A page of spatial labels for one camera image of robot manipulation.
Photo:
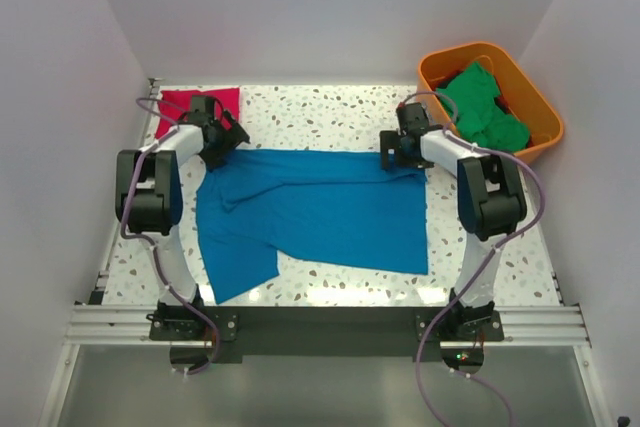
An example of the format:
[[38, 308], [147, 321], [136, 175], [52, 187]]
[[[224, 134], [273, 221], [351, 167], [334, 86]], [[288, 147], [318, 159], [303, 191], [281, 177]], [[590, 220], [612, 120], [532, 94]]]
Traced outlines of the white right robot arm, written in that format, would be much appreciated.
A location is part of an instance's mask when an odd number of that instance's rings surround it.
[[457, 181], [457, 214], [467, 234], [462, 267], [450, 292], [448, 333], [469, 339], [494, 307], [500, 254], [491, 248], [514, 233], [527, 215], [516, 161], [461, 140], [432, 124], [419, 103], [396, 108], [399, 127], [379, 134], [381, 167], [439, 165]]

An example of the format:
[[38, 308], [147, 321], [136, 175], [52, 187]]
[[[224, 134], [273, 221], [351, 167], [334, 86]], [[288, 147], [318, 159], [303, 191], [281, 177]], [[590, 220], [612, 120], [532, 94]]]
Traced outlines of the blue t shirt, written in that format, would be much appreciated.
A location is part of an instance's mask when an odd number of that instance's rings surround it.
[[279, 274], [277, 256], [428, 272], [427, 179], [375, 153], [236, 150], [204, 175], [196, 228], [217, 303]]

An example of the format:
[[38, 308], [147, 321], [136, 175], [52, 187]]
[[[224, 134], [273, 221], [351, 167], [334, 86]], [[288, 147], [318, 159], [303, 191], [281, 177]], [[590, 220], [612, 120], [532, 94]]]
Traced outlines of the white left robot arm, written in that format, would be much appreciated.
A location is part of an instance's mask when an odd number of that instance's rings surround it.
[[209, 172], [218, 169], [250, 137], [216, 95], [194, 94], [186, 109], [162, 98], [138, 98], [136, 104], [165, 122], [167, 129], [150, 143], [117, 154], [115, 213], [120, 236], [147, 244], [159, 284], [158, 302], [181, 306], [171, 325], [183, 338], [196, 339], [206, 330], [207, 315], [199, 309], [199, 287], [180, 239], [180, 168], [198, 158]]

